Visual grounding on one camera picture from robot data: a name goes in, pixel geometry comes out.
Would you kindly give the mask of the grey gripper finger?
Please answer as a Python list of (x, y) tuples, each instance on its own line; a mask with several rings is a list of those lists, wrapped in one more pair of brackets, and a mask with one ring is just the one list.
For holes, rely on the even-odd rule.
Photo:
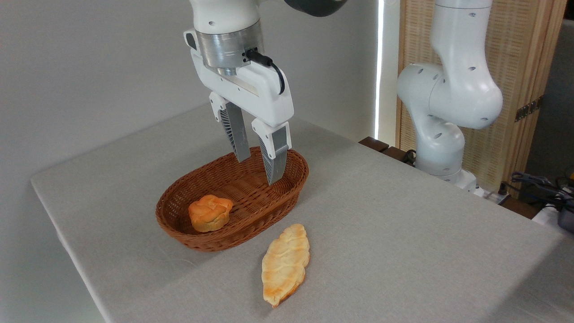
[(292, 147), (289, 122), (271, 127), (256, 118), (252, 121), (252, 128), (260, 139), (267, 182), (273, 185), (283, 177), (287, 151)]
[(251, 156), (242, 109), (216, 92), (211, 92), (209, 99), (215, 119), (222, 124), (236, 159), (242, 163)]

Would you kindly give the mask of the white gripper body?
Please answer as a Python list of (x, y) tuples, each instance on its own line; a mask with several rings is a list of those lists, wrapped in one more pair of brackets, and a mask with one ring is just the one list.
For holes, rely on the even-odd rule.
[(242, 110), (271, 127), (287, 122), (295, 114), (287, 78), (283, 71), (252, 62), (236, 75), (219, 75), (204, 65), (200, 52), (191, 49), (193, 64), (203, 84)]

